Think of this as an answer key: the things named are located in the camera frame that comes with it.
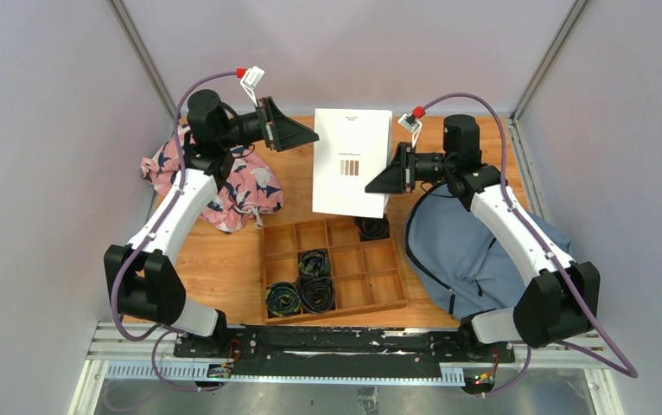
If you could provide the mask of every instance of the wire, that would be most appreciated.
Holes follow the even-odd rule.
[[[308,277],[328,277],[331,275],[331,261],[325,249],[305,252],[298,259],[298,271]]]
[[[240,357],[242,357],[242,343],[239,342],[237,339],[231,339],[229,341],[229,347],[232,346],[232,343],[237,343],[237,357],[234,358],[233,363],[237,363]]]
[[[158,367],[158,364],[156,363],[156,355],[158,354],[158,344],[160,344],[161,341],[171,333],[182,335],[182,332],[172,328],[168,328],[165,333],[163,333],[158,337],[158,340],[156,340],[156,344],[153,345],[153,352],[150,354],[150,365],[153,367],[153,371],[156,373],[158,379],[160,379],[161,382],[163,382],[164,384],[174,388],[176,391],[181,391],[181,392],[212,392],[221,389],[221,387],[224,386],[226,383],[222,383],[221,385],[218,386],[188,387],[188,386],[177,385],[176,383],[163,377],[163,375],[161,374],[161,370]]]
[[[227,346],[229,346],[229,355],[226,357],[226,359],[228,361],[233,361],[234,360],[234,347],[232,346],[231,342],[229,344],[227,344]]]
[[[606,359],[605,357],[601,356],[600,354],[597,354],[593,350],[589,350],[587,348],[584,348],[583,346],[578,346],[577,344],[571,343],[571,342],[563,341],[563,342],[557,342],[557,344],[563,345],[566,348],[575,349],[575,350],[577,350],[577,351],[579,351],[583,354],[587,354],[588,356],[596,359],[597,361],[600,361],[601,363],[604,363],[606,366],[611,367],[614,370],[617,370],[617,371],[621,372],[621,370],[619,370],[620,368],[618,367],[618,365],[616,365],[615,363],[613,363],[609,359]]]
[[[494,348],[492,349],[492,353],[493,353],[493,368],[492,370],[485,372],[484,374],[493,377],[496,374],[496,369],[499,368],[499,351],[496,348]]]
[[[272,317],[293,316],[301,312],[301,298],[292,283],[281,281],[268,287],[264,302]]]
[[[234,153],[234,150],[236,150],[236,149],[232,149],[232,157],[234,157],[235,160],[237,160],[238,158],[245,158],[245,157],[247,157],[247,156],[249,156],[250,154],[252,154],[252,153],[255,152],[255,144],[250,144],[250,152],[247,153],[247,154],[244,154],[244,153],[245,153],[245,150],[247,150],[247,148],[246,148],[244,145],[242,146],[242,153],[240,153],[239,156],[235,156],[235,155],[233,154],[233,153]]]
[[[354,224],[361,236],[367,240],[386,239],[390,237],[390,222],[387,218],[354,218]]]
[[[563,277],[563,281],[565,282],[565,285],[568,286],[568,290],[570,290],[570,293],[573,295],[573,298],[575,298],[576,303],[578,306],[581,308],[583,314],[588,318],[588,321],[590,324],[595,328],[595,331],[603,338],[603,340],[606,342],[609,348],[614,352],[616,357],[621,361],[621,363],[624,365],[624,367],[618,366],[616,363],[613,363],[612,361],[607,360],[606,358],[599,358],[599,361],[602,361],[603,363],[606,363],[609,365],[611,368],[614,370],[625,374],[626,376],[629,376],[631,378],[637,378],[639,377],[639,373],[636,370],[636,367],[633,366],[631,361],[626,357],[626,355],[621,351],[621,349],[616,345],[616,342],[614,342],[614,339],[611,338],[611,336],[608,334],[608,332],[603,328],[601,323],[598,321],[598,319],[595,318],[595,315],[593,312],[590,310],[588,305],[585,303],[585,300],[581,296],[580,292],[578,292],[578,289],[576,285],[573,283],[572,278],[570,277],[570,274],[565,270],[565,267],[563,264],[560,262],[560,259],[555,255],[555,253],[552,251],[550,248],[550,245],[544,240],[542,235],[535,229],[535,227],[526,219],[526,217],[519,211],[518,206],[514,206],[514,203],[512,202],[512,198],[509,196],[509,192],[506,191],[506,133],[504,131],[504,125],[501,123],[501,119],[499,118],[499,115],[496,113],[496,111],[482,98],[473,95],[472,93],[449,93],[446,95],[443,95],[441,97],[438,97],[436,99],[433,99],[430,101],[428,104],[423,105],[424,110],[428,110],[430,107],[433,105],[444,101],[445,99],[450,99],[450,98],[469,98],[473,99],[475,101],[478,101],[480,104],[484,105],[486,107],[487,111],[492,115],[494,122],[496,123],[497,128],[499,129],[499,135],[501,139],[501,178],[500,178],[500,188],[501,188],[501,195],[504,198],[504,201],[506,205],[509,207],[509,209],[514,213],[515,216],[519,219],[520,222],[527,228],[527,230],[532,234],[532,237],[537,240],[537,242],[540,244],[542,247],[543,251],[545,254],[550,258],[552,263],[555,265],[557,270],[560,272],[561,277]],[[573,348],[575,350],[581,351],[582,348]],[[530,358],[530,353],[531,350],[527,349],[527,360],[529,363],[529,358]],[[522,371],[517,375],[514,380],[507,384],[504,388],[498,389],[497,391],[502,391],[509,386],[513,385],[516,383],[515,381],[519,381],[520,375],[524,373],[526,368],[529,366],[529,364],[525,365],[525,367],[522,368]]]
[[[307,312],[321,314],[334,308],[336,289],[331,277],[301,275],[296,285],[303,309]]]
[[[424,188],[423,185],[425,183],[428,183],[430,185],[430,187],[429,188]],[[442,198],[445,198],[445,199],[456,199],[456,197],[453,196],[453,195],[436,195],[435,193],[432,193],[433,190],[436,189],[436,186],[438,186],[440,184],[443,184],[443,182],[438,182],[438,183],[422,182],[422,183],[420,183],[420,188],[425,192],[426,195],[431,195],[431,196],[435,196],[435,197],[442,197]]]
[[[530,367],[530,361],[531,360],[532,360],[532,348],[527,346],[527,357],[525,358],[525,364],[522,365],[522,370],[520,370],[519,373],[517,373],[517,376],[515,376],[514,379],[512,379],[512,381],[510,381],[506,385],[500,387],[499,389],[494,389],[489,393],[482,393],[481,396],[480,396],[481,399],[485,399],[486,396],[488,396],[488,395],[497,395],[499,393],[503,393],[504,391],[508,390],[512,386],[516,385],[517,382],[522,380],[522,377],[527,372],[527,369]]]
[[[216,73],[211,76],[207,76],[206,78],[203,78],[196,83],[194,83],[184,94],[181,96],[181,99],[178,100],[178,105],[176,106],[175,110],[175,117],[174,117],[174,130],[173,130],[173,139],[175,141],[175,147],[177,149],[181,148],[181,108],[183,107],[183,103],[186,102],[186,99],[188,99],[188,96],[200,85],[210,81],[210,80],[216,80],[218,78],[224,78],[226,76],[236,76],[237,71],[228,71],[228,72],[222,72],[222,73]],[[178,160],[181,164],[181,179],[178,183],[178,188],[180,190],[183,190],[183,186],[186,184],[186,162],[183,160],[183,156],[179,156]],[[150,242],[150,235],[152,233],[155,233],[158,231],[158,228],[161,226],[161,224],[166,220],[166,217],[168,217],[169,213],[171,210],[173,210],[173,206],[178,202],[179,197],[181,197],[182,192],[174,192],[173,197],[169,201],[168,205],[166,206],[166,209],[163,211],[163,213],[158,216],[158,219],[156,220],[156,223],[153,225],[153,227],[150,229],[150,232],[148,232],[148,235],[143,238],[143,241],[140,242],[136,247],[133,248],[132,253],[128,258],[123,262],[123,264],[120,266],[118,270],[118,274],[115,276],[115,281],[112,283],[112,290],[110,293],[110,309],[111,309],[111,314],[112,314],[112,320],[115,322],[115,327],[118,329],[118,332],[127,340],[131,342],[140,342],[142,340],[145,340],[148,338],[150,334],[152,334],[156,329],[161,327],[160,324],[155,324],[153,327],[149,328],[145,333],[141,335],[132,335],[130,332],[127,331],[125,326],[123,325],[122,319],[120,318],[119,312],[118,312],[118,294],[119,294],[119,288],[121,283],[123,282],[123,278],[127,270],[130,268],[132,263],[135,261],[137,256],[140,254],[140,252],[143,251],[143,249],[149,244]]]

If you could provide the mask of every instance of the pink floral fabric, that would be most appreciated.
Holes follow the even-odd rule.
[[[181,127],[180,139],[184,143],[189,128],[185,124]],[[232,154],[237,157],[232,166],[232,173],[219,194],[208,203],[199,216],[220,231],[237,232],[252,217],[255,218],[255,228],[259,229],[263,225],[260,214],[274,214],[283,207],[280,181],[260,156],[254,152],[250,153],[251,151],[244,147],[232,149]],[[175,147],[175,141],[170,140],[153,158],[143,158],[143,162],[140,163],[143,179],[152,184],[156,192],[161,195],[168,194],[180,169],[178,157],[179,151]]]

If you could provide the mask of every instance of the light purple wall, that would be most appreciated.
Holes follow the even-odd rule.
[[[522,122],[550,219],[602,274],[633,358],[628,414],[662,413],[662,2],[591,2]]]
[[[0,414],[66,413],[168,129],[107,2],[0,2]]]
[[[513,110],[572,0],[125,1],[178,100],[237,66],[267,71],[261,96],[289,113],[316,107],[409,111],[451,92]],[[235,81],[213,86],[246,109]],[[434,112],[484,112],[465,100]]]

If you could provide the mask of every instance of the wooden organizer box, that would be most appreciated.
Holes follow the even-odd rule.
[[[336,288],[335,307],[325,313],[270,316],[265,305],[268,287],[295,283],[298,258],[312,249],[326,249]],[[264,227],[262,254],[262,310],[265,324],[307,322],[322,318],[392,310],[407,304],[404,282],[392,239],[361,242],[351,217]]]

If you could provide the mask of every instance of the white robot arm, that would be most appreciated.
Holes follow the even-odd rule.
[[[404,117],[400,124],[419,129],[415,119]],[[556,255],[569,265],[566,271],[593,313],[598,303],[598,271],[590,263],[573,261],[544,236],[521,208],[512,189],[502,186],[500,172],[481,162],[475,119],[466,115],[446,117],[443,149],[445,153],[416,153],[414,144],[399,144],[390,165],[366,186],[366,191],[402,194],[411,192],[416,181],[443,180],[449,192],[491,230],[512,258],[526,287],[517,305],[463,318],[461,334],[472,347],[522,341],[538,348],[592,329],[551,258]],[[544,240],[538,240],[533,233]],[[543,243],[549,252],[543,250]]]
[[[283,151],[318,141],[318,135],[308,127],[285,117],[271,97],[253,102],[255,112],[238,115],[214,91],[198,91],[188,100],[191,129],[185,141],[190,142],[190,135],[193,143],[183,148],[186,168],[177,174],[171,190],[140,232],[126,245],[110,246],[105,253],[108,292],[112,297],[113,291],[118,291],[120,314],[226,344],[222,339],[224,313],[186,296],[173,266],[178,252],[196,218],[232,171],[231,148],[264,140],[270,149]]]

